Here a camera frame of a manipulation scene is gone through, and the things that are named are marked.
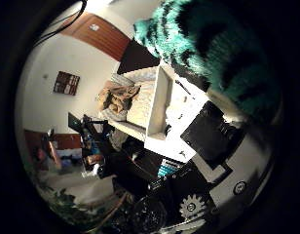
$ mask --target brown leather item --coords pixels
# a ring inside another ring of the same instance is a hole
[[[90,155],[86,158],[86,161],[89,165],[98,163],[101,160],[103,160],[103,157],[100,154]]]

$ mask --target plush toy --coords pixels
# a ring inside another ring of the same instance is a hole
[[[264,50],[218,1],[166,0],[134,31],[153,56],[208,81],[253,120],[269,123],[275,116],[280,87]]]

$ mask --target white wall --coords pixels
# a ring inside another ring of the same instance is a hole
[[[128,37],[133,37],[132,25],[140,19],[149,19],[162,0],[118,0],[99,8],[89,0],[86,11],[96,14],[117,26]]]
[[[67,113],[95,116],[95,98],[117,63],[72,37],[58,35],[46,42],[24,74],[27,80],[21,111],[23,127],[38,132],[55,127],[57,133],[73,133],[67,125]],[[81,77],[75,97],[53,93],[59,71]]]
[[[86,11],[110,21],[130,38],[132,24],[138,19],[148,19],[161,0],[119,0],[101,7],[89,0]],[[76,3],[58,16],[60,20],[75,13],[81,4]],[[55,30],[61,23],[45,33]],[[76,39],[57,35],[37,47],[28,58],[21,74],[16,100],[16,135],[19,150],[26,156],[23,129],[45,132],[55,127],[58,133],[73,133],[67,127],[67,112],[77,117],[84,113],[96,114],[95,97],[106,79],[115,72],[119,63],[103,52]],[[81,77],[75,97],[53,93],[59,71]]]

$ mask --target cable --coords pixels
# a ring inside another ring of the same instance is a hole
[[[61,21],[64,21],[64,20],[66,20],[66,19],[68,19],[68,18],[73,17],[74,15],[78,14],[80,11],[81,11],[81,10],[79,10],[79,11],[73,13],[72,15],[70,15],[70,16],[68,16],[68,17],[65,17],[65,18],[63,18],[63,19],[60,19],[60,20],[58,20],[58,21],[56,21],[56,22],[51,23],[51,24],[49,25],[49,27],[50,27],[50,26],[54,26],[54,25],[58,24],[58,23],[61,22]]]
[[[50,33],[47,33],[47,34],[41,36],[39,39],[45,38],[45,37],[47,37],[49,35],[52,35],[52,34],[57,34],[57,33],[61,32],[63,29],[65,29],[68,26],[70,26],[75,20],[77,20],[84,13],[85,8],[87,6],[87,1],[88,0],[82,0],[82,7],[81,7],[81,9],[80,9],[80,11],[78,13],[78,16],[76,16],[76,18],[72,22],[70,22],[69,24],[67,24],[67,25],[65,25],[65,26],[63,26],[63,27],[61,27],[61,28],[59,28],[59,29],[57,29],[57,30],[55,30],[53,32],[50,32]]]
[[[87,6],[87,0],[82,0],[81,10],[79,11],[78,15],[76,16],[76,18],[73,21],[71,21],[69,24],[67,24],[67,25],[65,25],[65,26],[63,26],[63,27],[61,27],[61,28],[59,28],[59,29],[57,29],[57,30],[55,30],[53,32],[50,32],[50,33],[47,33],[47,34],[41,36],[39,38],[39,41],[37,41],[34,44],[33,48],[37,47],[38,45],[40,45],[41,43],[43,43],[46,40],[50,39],[51,37],[55,36],[56,34],[58,34],[59,32],[61,32],[65,28],[69,27],[73,22],[75,22],[84,13],[86,6]]]

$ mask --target wire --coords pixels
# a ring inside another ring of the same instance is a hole
[[[122,149],[128,156],[128,158],[131,160],[131,162],[137,166],[140,170],[142,170],[144,173],[148,174],[150,177],[152,178],[155,178],[152,174],[150,174],[148,171],[144,170],[143,168],[141,168],[131,157],[130,157],[130,154],[125,150],[125,149]]]
[[[70,16],[68,16],[68,17],[65,17],[65,18],[63,18],[63,19],[60,19],[60,20],[58,20],[58,21],[56,21],[56,22],[51,23],[51,24],[49,25],[49,27],[50,27],[50,26],[54,26],[54,25],[58,24],[58,23],[61,22],[61,21],[64,21],[64,20],[66,20],[66,19],[68,19],[68,18],[73,17],[74,15],[78,14],[80,11],[81,11],[81,10],[79,10],[79,11],[73,13],[72,15],[70,15]]]
[[[67,25],[65,25],[65,26],[63,26],[63,27],[61,27],[61,28],[59,28],[59,29],[57,29],[57,30],[55,30],[55,31],[53,31],[53,32],[50,32],[50,33],[47,33],[47,34],[41,36],[41,37],[39,38],[39,41],[37,41],[37,42],[34,44],[33,48],[37,47],[38,45],[42,44],[42,43],[45,42],[46,40],[48,40],[48,39],[50,39],[51,37],[55,36],[56,34],[58,34],[59,32],[61,32],[61,31],[64,30],[65,28],[69,27],[73,22],[75,22],[75,21],[76,21],[76,20],[84,13],[85,8],[86,8],[86,6],[87,6],[87,1],[88,1],[88,0],[82,0],[82,7],[81,7],[81,10],[78,12],[78,15],[76,16],[76,18],[75,18],[73,21],[71,21],[69,24],[67,24]]]

